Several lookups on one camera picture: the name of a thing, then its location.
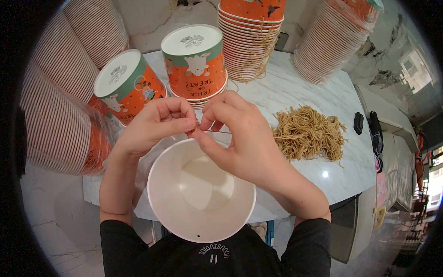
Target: marble table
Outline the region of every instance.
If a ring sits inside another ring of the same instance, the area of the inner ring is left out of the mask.
[[[165,83],[167,73],[160,51],[144,54],[149,65]],[[266,117],[271,126],[277,126],[274,113],[290,106],[310,105],[326,116],[335,115],[347,128],[344,138],[349,141],[343,146],[343,158],[340,164],[323,158],[315,160],[293,160],[291,164],[311,182],[317,185],[326,195],[329,204],[335,204],[376,184],[374,154],[370,139],[368,123],[365,119],[363,133],[357,135],[353,129],[356,112],[364,114],[354,86],[348,74],[340,71],[327,84],[314,85],[293,68],[292,55],[274,51],[271,55],[266,76],[249,83],[232,82],[228,88],[238,90],[245,100],[255,104]],[[202,112],[196,111],[201,120]],[[214,139],[229,144],[231,135],[210,133]],[[139,218],[157,220],[148,201],[145,189],[149,170],[154,160],[168,146],[185,139],[186,136],[174,136],[163,139],[146,156],[140,159],[136,178],[136,195],[133,204],[134,213]],[[83,194],[85,201],[99,205],[98,190],[101,176],[84,176]],[[249,222],[260,222],[284,218],[289,214],[267,192],[257,188],[257,199]]]

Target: pink label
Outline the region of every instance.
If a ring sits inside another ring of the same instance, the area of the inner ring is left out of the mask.
[[[377,174],[377,209],[379,209],[385,203],[386,197],[386,182],[385,173],[381,172]]]

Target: printed logo on shirt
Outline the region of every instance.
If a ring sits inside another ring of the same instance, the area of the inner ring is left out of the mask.
[[[217,249],[220,250],[223,253],[223,258],[229,258],[229,249],[221,244],[208,244],[205,247],[200,249],[200,252],[198,254],[204,255],[211,249]]]

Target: hand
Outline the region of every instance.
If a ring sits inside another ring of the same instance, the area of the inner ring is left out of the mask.
[[[186,99],[155,99],[126,127],[114,149],[131,156],[142,157],[161,139],[189,132],[195,126],[195,111]]]
[[[231,145],[224,149],[208,134],[226,125],[232,133]],[[289,164],[274,141],[268,121],[258,108],[228,90],[211,100],[203,109],[200,129],[192,137],[202,151],[221,169],[258,186],[272,184],[272,176]]]

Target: forearm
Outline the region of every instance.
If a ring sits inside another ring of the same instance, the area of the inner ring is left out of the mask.
[[[298,218],[330,220],[329,203],[324,193],[289,163],[279,166],[263,188],[288,213]]]
[[[103,212],[131,214],[138,162],[138,157],[124,153],[117,146],[112,150],[100,185],[99,200]]]

